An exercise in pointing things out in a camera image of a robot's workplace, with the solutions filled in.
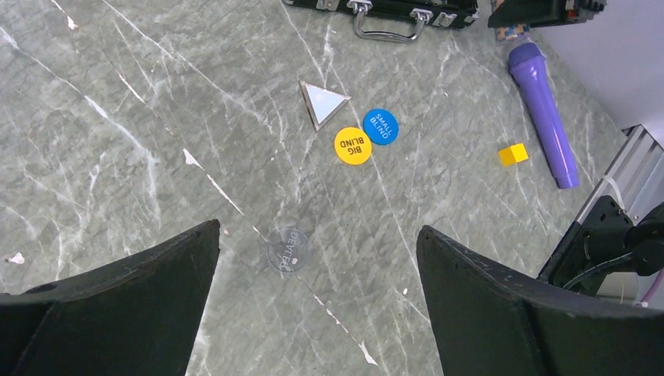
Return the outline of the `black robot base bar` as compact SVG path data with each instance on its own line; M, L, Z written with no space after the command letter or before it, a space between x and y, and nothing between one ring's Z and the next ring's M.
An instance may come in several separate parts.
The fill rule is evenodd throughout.
M610 273L649 277L663 269L663 204L638 223L608 195L582 222L573 222L537 277L555 287L595 296Z

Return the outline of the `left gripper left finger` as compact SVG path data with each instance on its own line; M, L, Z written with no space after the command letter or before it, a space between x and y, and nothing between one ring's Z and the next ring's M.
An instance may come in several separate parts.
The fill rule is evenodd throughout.
M184 375L219 235L212 219L86 273L2 294L2 374Z

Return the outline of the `yellow round button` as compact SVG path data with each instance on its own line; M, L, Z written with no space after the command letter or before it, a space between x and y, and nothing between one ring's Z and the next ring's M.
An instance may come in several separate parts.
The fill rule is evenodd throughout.
M360 128L341 129L334 138L334 151L337 157L348 165L361 165L372 154L372 143Z

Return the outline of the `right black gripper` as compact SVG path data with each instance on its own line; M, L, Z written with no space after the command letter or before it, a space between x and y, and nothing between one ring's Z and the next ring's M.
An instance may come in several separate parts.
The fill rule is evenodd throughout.
M605 0L506 0L492 11L488 27L554 27L582 24L604 11Z

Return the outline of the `blue round button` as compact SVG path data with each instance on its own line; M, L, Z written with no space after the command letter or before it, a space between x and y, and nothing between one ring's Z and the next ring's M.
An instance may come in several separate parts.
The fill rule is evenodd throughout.
M383 108L369 110L363 119L362 127L370 141L377 145L393 143L399 135L399 121Z

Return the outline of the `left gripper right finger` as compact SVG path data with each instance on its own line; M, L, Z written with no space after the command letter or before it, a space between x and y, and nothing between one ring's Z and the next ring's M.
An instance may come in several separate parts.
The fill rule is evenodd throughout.
M417 263L446 375L660 375L663 314L563 290L424 226Z

